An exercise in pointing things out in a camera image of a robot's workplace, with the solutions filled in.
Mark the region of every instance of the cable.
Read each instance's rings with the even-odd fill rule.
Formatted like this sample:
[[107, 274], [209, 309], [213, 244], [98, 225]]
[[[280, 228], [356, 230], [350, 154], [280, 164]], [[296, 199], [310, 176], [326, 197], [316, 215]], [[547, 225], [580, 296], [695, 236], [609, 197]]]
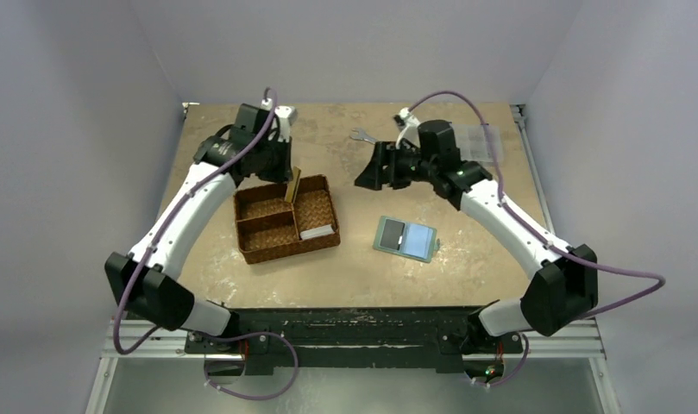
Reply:
[[275, 135], [273, 136], [273, 139], [275, 139], [275, 138], [280, 138], [280, 127], [275, 127], [275, 128], [273, 128], [273, 129], [270, 129], [269, 132], [267, 132], [267, 138], [269, 138], [270, 135], [272, 135], [272, 134], [275, 133], [275, 132], [277, 132], [277, 134], [275, 134]]
[[[151, 328], [144, 336], [142, 336], [140, 339], [138, 339], [135, 344], [130, 347], [130, 348], [123, 348], [123, 345], [120, 343], [120, 325], [123, 321], [123, 316], [125, 314], [125, 305], [128, 303], [130, 293], [133, 291], [133, 286], [135, 286], [135, 282], [137, 281], [136, 275], [140, 274], [142, 269], [145, 267], [145, 263], [148, 262], [150, 259], [151, 254], [153, 254], [153, 251], [155, 251], [156, 247], [158, 246], [158, 242], [160, 242], [161, 237], [166, 233], [166, 230], [168, 229], [168, 226], [173, 222], [173, 219], [179, 214], [183, 206], [186, 204], [186, 202], [189, 200], [189, 198], [193, 197], [193, 194], [198, 191], [201, 187], [209, 183], [212, 179], [214, 179], [216, 176], [219, 174], [225, 173], [231, 166], [235, 165], [237, 161], [239, 161], [242, 157], [244, 157], [245, 154], [247, 154], [249, 151], [252, 150], [257, 145], [257, 142], [259, 142], [262, 139], [262, 136], [266, 134], [268, 131], [269, 127], [273, 124], [273, 119], [275, 118], [275, 108], [278, 106], [278, 97], [275, 91], [273, 91], [272, 88], [268, 87], [265, 89], [262, 97], [263, 99], [267, 99], [269, 96], [269, 93], [272, 92], [272, 100], [273, 100], [273, 105], [272, 108], [270, 108], [269, 114], [267, 115], [267, 119], [265, 120], [265, 123], [262, 124], [262, 128], [257, 132], [257, 135], [255, 135], [255, 138], [245, 147], [240, 151], [237, 155], [235, 155], [233, 158], [231, 158], [229, 161], [225, 162], [222, 166], [220, 166], [216, 171], [212, 172], [208, 176], [206, 176], [204, 179], [201, 181], [197, 182], [190, 191], [187, 191], [186, 194], [174, 205], [173, 209], [171, 212], [166, 216], [166, 218], [163, 220], [163, 224], [158, 228], [158, 230], [155, 231], [155, 235], [153, 236], [153, 239], [151, 239], [151, 244], [148, 246], [145, 250], [145, 254], [143, 254], [143, 257], [141, 260], [138, 262], [137, 266], [135, 266], [135, 270], [133, 271], [133, 274], [130, 275], [130, 279], [128, 281], [128, 284], [125, 286], [125, 290], [123, 291], [123, 295], [120, 297], [120, 303], [117, 305], [117, 313], [115, 315], [115, 326], [113, 327], [113, 335], [112, 335], [112, 341], [115, 345], [115, 350], [117, 353], [122, 354], [122, 355], [127, 355], [131, 354], [133, 351], [138, 349], [159, 327], [154, 326]], [[217, 131], [217, 135], [221, 136], [224, 133], [226, 133], [229, 129], [231, 128], [231, 125], [227, 125], [225, 127], [222, 127]], [[278, 127], [276, 130], [279, 132], [280, 131], [280, 121], [278, 121]], [[288, 380], [287, 384], [282, 387], [279, 391], [274, 392], [272, 394], [264, 395], [264, 396], [251, 396], [251, 395], [244, 395], [239, 392], [233, 392], [230, 391], [226, 388], [222, 388], [219, 385], [214, 384], [208, 376], [208, 371], [206, 369], [206, 366], [204, 365], [204, 374], [207, 377], [207, 383], [213, 386], [216, 390], [221, 391], [221, 392], [226, 392], [229, 395], [238, 397], [238, 398], [243, 398], [243, 399], [249, 399], [249, 400], [265, 400], [265, 399], [271, 399], [278, 397], [282, 393], [288, 390], [290, 386], [292, 386], [292, 383], [295, 382], [295, 378], [298, 376], [298, 354], [295, 352], [295, 348], [292, 347], [291, 343], [283, 338], [282, 336], [276, 335], [272, 332], [256, 332], [252, 334], [246, 334], [242, 336], [235, 336], [233, 338], [218, 338], [215, 336], [210, 336], [205, 333], [199, 333], [201, 336], [209, 338], [210, 340], [214, 342], [233, 342], [233, 341], [240, 341], [243, 339], [249, 339], [252, 337], [256, 336], [274, 336], [283, 341], [288, 349], [290, 349], [290, 352], [292, 354], [292, 359], [294, 362], [293, 370], [292, 370], [292, 376], [290, 380]]]
[[516, 374], [519, 373], [519, 371], [521, 371], [521, 367], [524, 366], [524, 364], [526, 363], [526, 358], [529, 356], [529, 338], [527, 338], [526, 335], [522, 334], [521, 332], [517, 332], [516, 335], [518, 335], [519, 337], [521, 337], [524, 340], [524, 353], [521, 355], [521, 360], [519, 360], [519, 363], [516, 364], [516, 367], [514, 367], [514, 369], [508, 375], [504, 375], [501, 379], [499, 379], [498, 381], [493, 382], [493, 383], [486, 383], [486, 384], [481, 385], [481, 384], [478, 384], [478, 382], [475, 381], [475, 379], [471, 379], [470, 384], [472, 386], [483, 386], [486, 388], [494, 388], [496, 386], [502, 386], [506, 382], [511, 380], [511, 378], [515, 377]]
[[496, 181], [499, 183], [499, 190], [498, 190], [498, 198], [499, 202], [501, 203], [501, 206], [503, 209], [506, 211], [506, 213], [509, 214], [517, 223], [519, 223], [522, 227], [524, 227], [529, 233], [531, 233], [537, 240], [542, 242], [545, 246], [547, 246], [552, 252], [559, 254], [563, 258], [574, 261], [574, 263], [577, 263], [579, 265], [585, 266], [585, 267], [590, 267], [595, 270], [599, 270], [601, 272], [607, 272], [607, 273], [613, 273], [613, 274], [619, 274], [622, 276], [629, 276], [632, 278], [640, 278], [640, 279], [652, 279], [656, 281], [656, 284], [644, 289], [643, 291], [640, 291], [638, 293], [632, 294], [629, 297], [623, 298], [621, 300], [618, 300], [616, 302], [613, 302], [611, 304], [607, 304], [605, 306], [601, 306], [600, 308], [591, 310], [590, 312], [587, 312], [583, 315], [580, 316], [580, 319], [586, 319], [589, 317], [594, 317], [595, 315], [600, 315], [603, 312], [606, 311], [611, 311], [613, 309], [619, 308], [620, 306], [623, 306], [624, 304], [629, 304], [632, 301], [636, 299], [640, 299], [646, 295], [649, 295], [659, 289], [661, 289], [665, 284], [666, 284], [666, 278], [660, 274], [657, 273], [651, 273], [651, 272], [641, 272], [637, 270], [628, 270], [628, 269], [623, 269], [619, 267], [612, 267], [612, 266], [607, 266], [607, 265], [602, 265], [599, 263], [594, 263], [592, 261], [584, 260], [579, 257], [576, 257], [570, 253], [568, 253], [566, 250], [563, 250], [561, 248], [558, 248], [557, 246], [553, 246], [550, 241], [548, 241], [544, 236], [536, 231], [529, 223], [527, 223], [521, 216], [519, 216], [516, 211], [514, 211], [507, 203], [504, 202], [504, 176], [501, 173], [501, 168], [499, 165], [499, 157], [496, 153], [496, 148], [494, 145], [494, 140], [491, 137], [491, 132], [488, 130], [488, 123], [486, 120], [483, 118], [483, 115], [481, 112], [478, 110], [478, 108], [470, 102], [465, 96], [462, 94], [455, 92], [455, 91], [437, 91], [434, 93], [431, 93], [430, 95], [427, 95], [426, 97], [422, 97], [420, 100], [418, 100], [416, 103], [414, 103], [412, 106], [409, 107], [409, 111], [412, 112], [415, 110], [420, 104], [423, 102], [427, 101], [430, 98], [437, 97], [439, 95], [452, 95], [454, 97], [460, 98], [463, 102], [465, 102], [470, 109], [473, 110], [476, 116], [478, 116], [478, 120], [481, 122], [481, 126], [483, 127], [483, 134], [486, 137], [486, 146], [488, 148], [488, 152], [491, 153], [491, 158], [494, 160], [494, 170], [496, 171]]
[[247, 372], [247, 356], [242, 354], [242, 342], [247, 343], [247, 341], [239, 341], [239, 356], [241, 359], [239, 361], [227, 361], [227, 360], [216, 360], [211, 361], [204, 358], [204, 369], [209, 372], [210, 368], [215, 368], [217, 371], [222, 371], [226, 369], [238, 368], [242, 371], [239, 373], [239, 378], [244, 377]]
[[246, 335], [235, 336], [233, 338], [219, 338], [216, 336], [211, 336], [211, 335], [206, 335], [206, 334], [201, 334], [201, 335], [203, 335], [204, 338], [206, 338], [210, 341], [223, 342], [223, 343], [241, 341], [242, 339], [249, 339], [249, 338], [253, 338], [256, 336], [272, 336], [273, 338], [277, 338], [277, 339], [281, 340], [283, 343], [285, 343], [287, 348], [290, 350], [290, 353], [292, 354], [292, 362], [293, 362], [292, 374], [290, 376], [290, 379], [287, 381], [287, 384], [285, 384], [285, 386], [280, 388], [277, 392], [273, 392], [272, 394], [246, 395], [246, 394], [242, 394], [242, 393], [231, 391], [227, 388], [224, 388], [211, 380], [211, 378], [209, 377], [209, 371], [207, 370], [206, 364], [204, 364], [204, 377], [206, 378], [206, 383], [204, 384], [205, 386], [207, 386], [207, 385], [211, 386], [215, 390], [229, 394], [232, 397], [247, 399], [249, 401], [265, 401], [268, 399], [279, 397], [280, 395], [285, 393], [292, 386], [292, 383], [295, 382], [295, 379], [298, 378], [298, 353], [295, 352], [295, 348], [287, 339], [285, 339], [284, 337], [282, 337], [278, 334], [275, 334], [274, 332], [253, 332], [253, 333], [246, 334]]
[[499, 352], [498, 359], [501, 360], [501, 363], [503, 364], [504, 363], [504, 342], [503, 341], [499, 341], [498, 352]]
[[225, 162], [222, 166], [220, 166], [217, 170], [206, 176], [204, 179], [201, 181], [197, 182], [190, 191], [187, 191], [186, 194], [174, 205], [173, 209], [171, 212], [166, 216], [166, 218], [163, 220], [163, 224], [158, 228], [158, 230], [155, 231], [155, 235], [153, 236], [153, 239], [151, 239], [151, 244], [148, 246], [145, 250], [145, 253], [143, 254], [141, 260], [138, 262], [138, 264], [135, 266], [135, 270], [133, 271], [133, 274], [130, 275], [130, 279], [128, 280], [128, 284], [125, 286], [125, 289], [123, 291], [123, 295], [120, 297], [120, 303], [117, 305], [117, 313], [115, 314], [115, 323], [113, 326], [112, 330], [112, 342], [115, 346], [115, 350], [117, 353], [120, 355], [127, 355], [127, 354], [132, 354], [133, 351], [138, 349], [142, 345], [143, 342], [145, 342], [157, 329], [158, 326], [154, 326], [151, 328], [144, 336], [142, 336], [140, 339], [138, 339], [135, 344], [133, 344], [132, 347], [130, 348], [123, 348], [123, 345], [120, 343], [120, 325], [123, 322], [123, 317], [125, 315], [125, 305], [128, 303], [128, 300], [130, 298], [130, 293], [133, 291], [133, 287], [135, 286], [135, 282], [138, 280], [137, 275], [139, 275], [142, 271], [142, 269], [145, 267], [145, 264], [148, 262], [150, 259], [150, 256], [153, 254], [153, 251], [155, 251], [155, 248], [158, 245], [158, 242], [160, 242], [161, 237], [166, 233], [166, 230], [168, 229], [168, 226], [171, 225], [173, 222], [173, 219], [179, 214], [181, 209], [184, 207], [186, 202], [191, 198], [192, 194], [198, 191], [201, 187], [203, 187], [206, 183], [214, 179], [217, 175], [222, 174], [226, 172], [231, 166], [233, 166], [237, 161], [239, 161], [246, 153], [248, 153], [252, 148], [257, 145], [257, 142], [262, 139], [262, 136], [269, 130], [269, 127], [272, 126], [273, 124], [273, 119], [275, 118], [275, 108], [277, 107], [278, 104], [278, 99], [277, 99], [277, 94], [272, 90], [272, 88], [268, 87], [265, 89], [263, 93], [263, 98], [267, 99], [268, 94], [272, 92], [273, 95], [273, 106], [270, 108], [269, 114], [267, 114], [267, 119], [265, 120], [265, 123], [262, 125], [262, 128], [260, 129], [259, 132], [257, 132], [257, 135], [255, 135], [255, 138], [245, 147], [240, 151], [237, 155], [235, 155], [233, 158], [231, 158], [229, 161]]

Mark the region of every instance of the white connector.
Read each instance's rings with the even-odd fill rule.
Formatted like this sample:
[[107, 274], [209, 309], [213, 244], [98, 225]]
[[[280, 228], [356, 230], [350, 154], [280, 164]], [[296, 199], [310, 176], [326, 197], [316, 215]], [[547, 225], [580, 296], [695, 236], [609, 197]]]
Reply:
[[394, 118], [399, 129], [397, 137], [397, 147], [402, 140], [408, 140], [414, 144], [418, 144], [416, 138], [418, 136], [417, 129], [419, 127], [419, 119], [410, 112], [409, 108], [402, 108], [399, 114]]
[[[269, 97], [262, 99], [260, 104], [260, 109], [271, 110], [273, 108], [273, 100]], [[267, 137], [268, 141], [272, 141], [277, 138], [278, 142], [290, 142], [290, 126], [295, 123], [298, 119], [298, 110], [294, 106], [280, 105], [275, 108], [275, 118], [273, 118], [273, 124], [270, 125], [270, 129], [275, 129], [278, 127], [278, 122], [280, 123], [280, 136], [275, 136], [275, 134], [269, 135]]]

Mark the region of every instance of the woven basket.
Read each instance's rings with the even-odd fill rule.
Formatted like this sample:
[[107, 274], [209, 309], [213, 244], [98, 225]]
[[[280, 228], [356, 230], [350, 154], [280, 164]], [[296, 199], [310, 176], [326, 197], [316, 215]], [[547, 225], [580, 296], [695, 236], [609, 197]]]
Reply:
[[[235, 219], [239, 251], [248, 264], [332, 248], [341, 243], [336, 209], [324, 175], [300, 179], [295, 204], [284, 200], [286, 184], [238, 191]], [[300, 240], [301, 231], [326, 224], [335, 233]]]

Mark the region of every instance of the gray wall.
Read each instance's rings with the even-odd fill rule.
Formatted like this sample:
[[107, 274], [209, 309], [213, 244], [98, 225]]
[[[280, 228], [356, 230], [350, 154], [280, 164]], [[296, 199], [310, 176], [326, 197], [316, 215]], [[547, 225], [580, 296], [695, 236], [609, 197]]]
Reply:
[[582, 0], [133, 0], [186, 101], [414, 100], [443, 88], [523, 103]]
[[698, 2], [587, 1], [528, 110], [560, 234], [669, 278], [600, 318], [624, 412], [698, 412]]
[[126, 0], [0, 0], [0, 412], [79, 413], [179, 100]]

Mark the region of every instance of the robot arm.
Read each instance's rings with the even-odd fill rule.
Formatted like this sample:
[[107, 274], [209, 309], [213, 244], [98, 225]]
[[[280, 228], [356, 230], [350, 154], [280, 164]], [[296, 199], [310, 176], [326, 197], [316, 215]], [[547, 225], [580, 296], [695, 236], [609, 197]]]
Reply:
[[[292, 178], [290, 126], [298, 113], [293, 107], [279, 106], [275, 109], [272, 129], [264, 139], [228, 171], [212, 177], [197, 191], [193, 190], [195, 184], [214, 175], [220, 166], [255, 138], [267, 120], [271, 106], [270, 99], [263, 101], [261, 108], [243, 104], [234, 125], [202, 142], [184, 184], [153, 228], [130, 249], [127, 256], [113, 253], [105, 262], [105, 272], [118, 303], [130, 278], [138, 278], [126, 310], [165, 329], [196, 330], [214, 336], [228, 331], [230, 322], [238, 322], [235, 314], [218, 304], [195, 298], [176, 280], [186, 256], [211, 216], [246, 177], [256, 174], [271, 182], [286, 182]], [[142, 271], [134, 275], [138, 258], [145, 257], [158, 230], [176, 209], [180, 209], [179, 214], [168, 224], [157, 248], [143, 263]]]
[[[536, 330], [551, 336], [597, 305], [597, 272], [554, 253], [507, 209], [544, 234], [551, 245], [595, 262], [590, 248], [572, 248], [535, 223], [508, 196], [499, 200], [499, 185], [490, 172], [477, 162], [461, 160], [449, 122], [419, 123], [407, 110], [395, 121], [400, 130], [398, 141], [374, 144], [372, 159], [355, 185], [371, 190], [389, 185], [396, 190], [412, 181], [429, 182], [439, 197], [491, 232], [531, 279], [522, 298], [497, 301], [470, 315], [468, 337], [463, 341], [466, 350], [508, 332]], [[413, 135], [418, 137], [419, 146], [409, 141]]]

